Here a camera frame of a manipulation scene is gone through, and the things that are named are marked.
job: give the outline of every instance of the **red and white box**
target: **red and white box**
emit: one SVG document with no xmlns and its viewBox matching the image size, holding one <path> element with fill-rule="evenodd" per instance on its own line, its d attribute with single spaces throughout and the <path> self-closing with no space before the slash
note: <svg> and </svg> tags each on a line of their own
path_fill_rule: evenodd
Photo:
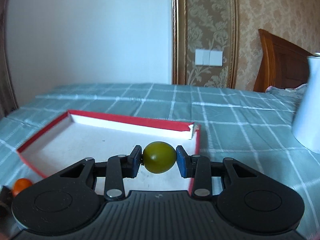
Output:
<svg viewBox="0 0 320 240">
<path fill-rule="evenodd" d="M 136 145 L 142 150 L 151 142 L 163 141 L 187 154 L 198 154 L 200 130 L 195 123 L 68 110 L 17 149 L 22 161 L 46 178 L 84 159 L 105 162 L 119 154 L 129 155 Z M 96 192 L 103 195 L 105 178 L 98 178 Z M 130 190 L 189 190 L 193 179 L 181 177 L 177 163 L 161 174 L 140 166 L 135 179 L 123 179 Z"/>
</svg>

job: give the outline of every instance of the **white light switch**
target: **white light switch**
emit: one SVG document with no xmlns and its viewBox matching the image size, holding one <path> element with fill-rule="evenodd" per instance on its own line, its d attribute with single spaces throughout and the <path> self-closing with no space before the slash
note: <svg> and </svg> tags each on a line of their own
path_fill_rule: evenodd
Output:
<svg viewBox="0 0 320 240">
<path fill-rule="evenodd" d="M 222 66 L 223 51 L 196 49 L 196 65 Z"/>
</svg>

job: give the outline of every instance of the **headboard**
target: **headboard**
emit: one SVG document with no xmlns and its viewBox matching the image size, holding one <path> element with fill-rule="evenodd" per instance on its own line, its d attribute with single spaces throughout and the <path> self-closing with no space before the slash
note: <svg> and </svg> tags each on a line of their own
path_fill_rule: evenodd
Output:
<svg viewBox="0 0 320 240">
<path fill-rule="evenodd" d="M 263 57 L 253 90 L 265 92 L 268 86 L 295 88 L 307 83 L 307 56 L 312 54 L 293 43 L 259 29 Z"/>
</svg>

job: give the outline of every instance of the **green fruit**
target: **green fruit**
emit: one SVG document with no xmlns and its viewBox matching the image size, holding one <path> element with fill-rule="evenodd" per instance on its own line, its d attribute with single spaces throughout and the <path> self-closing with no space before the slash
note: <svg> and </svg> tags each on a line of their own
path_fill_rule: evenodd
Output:
<svg viewBox="0 0 320 240">
<path fill-rule="evenodd" d="M 152 142 L 143 150 L 145 168 L 155 174 L 168 171 L 177 160 L 174 148 L 165 142 Z"/>
</svg>

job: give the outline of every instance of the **curtain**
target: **curtain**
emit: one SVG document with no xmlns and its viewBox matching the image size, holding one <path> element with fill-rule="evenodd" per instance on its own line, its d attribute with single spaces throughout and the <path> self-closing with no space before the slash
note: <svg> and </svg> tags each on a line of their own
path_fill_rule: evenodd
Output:
<svg viewBox="0 0 320 240">
<path fill-rule="evenodd" d="M 7 0 L 0 0 L 0 119 L 17 109 L 4 49 L 4 15 Z"/>
</svg>

